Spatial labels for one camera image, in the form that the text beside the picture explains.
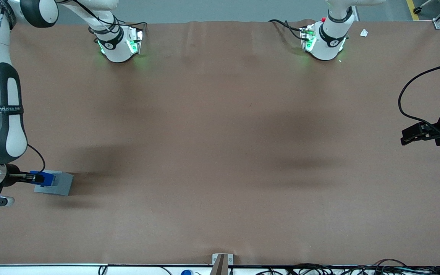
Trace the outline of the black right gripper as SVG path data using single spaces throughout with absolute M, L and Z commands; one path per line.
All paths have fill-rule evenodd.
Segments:
M 33 173 L 21 173 L 19 167 L 14 164 L 6 165 L 6 176 L 5 176 L 5 186 L 9 187 L 14 185 L 16 182 L 21 179 L 29 179 L 30 183 L 45 183 L 45 176 L 37 175 Z

